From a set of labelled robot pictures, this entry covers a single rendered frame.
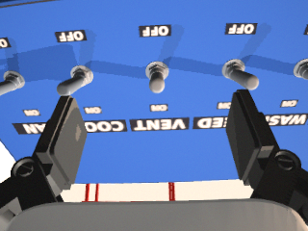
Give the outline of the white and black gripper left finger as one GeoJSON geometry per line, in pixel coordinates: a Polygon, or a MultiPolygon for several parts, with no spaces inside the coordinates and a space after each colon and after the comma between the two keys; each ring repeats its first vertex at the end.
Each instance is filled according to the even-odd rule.
{"type": "Polygon", "coordinates": [[[75,183],[87,134],[76,99],[61,96],[32,157],[16,161],[0,183],[0,231],[26,209],[64,202],[61,193],[75,183]]]}

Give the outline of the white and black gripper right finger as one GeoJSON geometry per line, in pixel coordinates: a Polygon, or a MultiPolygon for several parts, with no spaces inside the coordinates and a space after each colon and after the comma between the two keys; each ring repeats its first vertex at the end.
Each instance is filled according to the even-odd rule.
{"type": "Polygon", "coordinates": [[[233,92],[225,131],[239,179],[253,190],[250,198],[291,207],[308,226],[308,171],[294,152],[279,148],[249,90],[233,92]]]}

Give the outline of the blue switch console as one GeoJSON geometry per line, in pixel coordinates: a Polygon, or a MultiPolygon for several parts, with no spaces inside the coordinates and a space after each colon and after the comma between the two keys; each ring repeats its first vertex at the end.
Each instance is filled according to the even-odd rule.
{"type": "Polygon", "coordinates": [[[75,184],[239,180],[225,124],[244,89],[308,171],[308,0],[0,0],[0,142],[32,156],[71,95],[75,184]]]}

